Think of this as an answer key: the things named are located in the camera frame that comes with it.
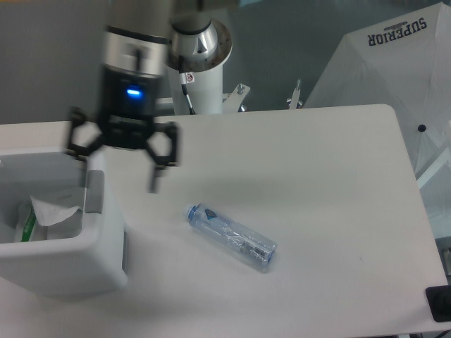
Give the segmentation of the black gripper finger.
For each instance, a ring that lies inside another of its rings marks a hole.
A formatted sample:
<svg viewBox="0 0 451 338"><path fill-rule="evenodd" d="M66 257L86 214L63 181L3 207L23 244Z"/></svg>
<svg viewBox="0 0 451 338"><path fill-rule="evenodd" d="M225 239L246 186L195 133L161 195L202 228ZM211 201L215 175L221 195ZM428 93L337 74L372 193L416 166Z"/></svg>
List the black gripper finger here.
<svg viewBox="0 0 451 338"><path fill-rule="evenodd" d="M104 136L91 116L81 108L72 107L68 114L65 154L77 161L87 161L104 145Z"/></svg>
<svg viewBox="0 0 451 338"><path fill-rule="evenodd" d="M179 166L180 128L175 122L155 123L145 144L145 151L153 160L149 179L149 192L157 193L159 181L168 168Z"/></svg>

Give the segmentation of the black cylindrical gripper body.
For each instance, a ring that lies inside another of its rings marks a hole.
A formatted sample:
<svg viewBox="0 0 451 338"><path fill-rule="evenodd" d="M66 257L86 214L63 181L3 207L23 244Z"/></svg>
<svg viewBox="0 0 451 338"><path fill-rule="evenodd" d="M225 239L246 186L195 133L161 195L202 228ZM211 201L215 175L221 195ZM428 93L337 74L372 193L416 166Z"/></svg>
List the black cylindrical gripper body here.
<svg viewBox="0 0 451 338"><path fill-rule="evenodd" d="M141 150L154 134L161 78L103 66L97 126L104 144Z"/></svg>

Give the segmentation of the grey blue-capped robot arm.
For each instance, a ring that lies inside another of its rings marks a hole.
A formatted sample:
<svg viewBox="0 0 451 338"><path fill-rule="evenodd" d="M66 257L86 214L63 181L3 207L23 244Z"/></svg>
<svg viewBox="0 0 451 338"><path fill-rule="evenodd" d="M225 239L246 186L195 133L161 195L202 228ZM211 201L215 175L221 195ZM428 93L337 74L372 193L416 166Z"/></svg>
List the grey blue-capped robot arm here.
<svg viewBox="0 0 451 338"><path fill-rule="evenodd" d="M66 153L82 167L82 185L99 192L104 179L88 167L104 146L143 150L154 162L150 189L161 172L178 164L180 128L156 121L164 70L175 71L190 115L201 110L194 98L200 73L218 70L233 43L227 27L211 12L227 1L112 1L104 28L104 54L97 109L70 111Z"/></svg>

